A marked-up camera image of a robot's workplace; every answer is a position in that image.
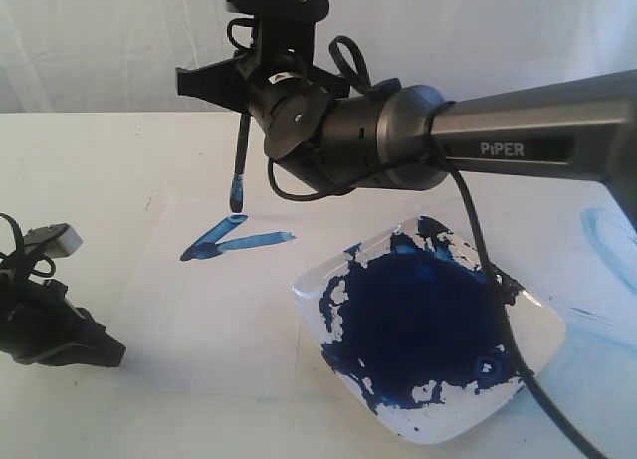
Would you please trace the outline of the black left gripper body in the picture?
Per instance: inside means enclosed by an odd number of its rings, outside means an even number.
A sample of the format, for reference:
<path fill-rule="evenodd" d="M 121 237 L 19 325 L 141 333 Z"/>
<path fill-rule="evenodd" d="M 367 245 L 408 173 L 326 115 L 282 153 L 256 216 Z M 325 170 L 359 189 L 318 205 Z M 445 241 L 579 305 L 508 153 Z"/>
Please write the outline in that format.
<path fill-rule="evenodd" d="M 78 364 L 80 311 L 68 288 L 56 280 L 20 285 L 15 273 L 1 262 L 1 350 L 21 365 Z"/>

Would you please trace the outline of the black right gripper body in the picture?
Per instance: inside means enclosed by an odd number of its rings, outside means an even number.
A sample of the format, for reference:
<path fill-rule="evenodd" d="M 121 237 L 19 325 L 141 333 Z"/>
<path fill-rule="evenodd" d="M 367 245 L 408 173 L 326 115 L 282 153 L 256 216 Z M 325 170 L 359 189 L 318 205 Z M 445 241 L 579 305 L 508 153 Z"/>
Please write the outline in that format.
<path fill-rule="evenodd" d="M 264 59 L 251 51 L 238 62 L 246 107 L 265 134 L 264 152 L 282 160 L 312 140 L 326 113 L 348 96 L 348 81 L 285 50 Z"/>

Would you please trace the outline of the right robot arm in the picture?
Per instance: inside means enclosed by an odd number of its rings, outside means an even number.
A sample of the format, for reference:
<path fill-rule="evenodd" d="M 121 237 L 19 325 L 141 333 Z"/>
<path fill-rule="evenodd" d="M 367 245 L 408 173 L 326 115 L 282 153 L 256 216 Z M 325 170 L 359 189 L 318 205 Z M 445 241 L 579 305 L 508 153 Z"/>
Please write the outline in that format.
<path fill-rule="evenodd" d="M 636 74 L 618 72 L 459 102 L 394 80 L 350 97 L 293 55 L 178 69 L 177 91 L 250 116 L 268 159 L 320 194 L 423 191 L 445 168 L 596 181 L 636 214 Z"/>

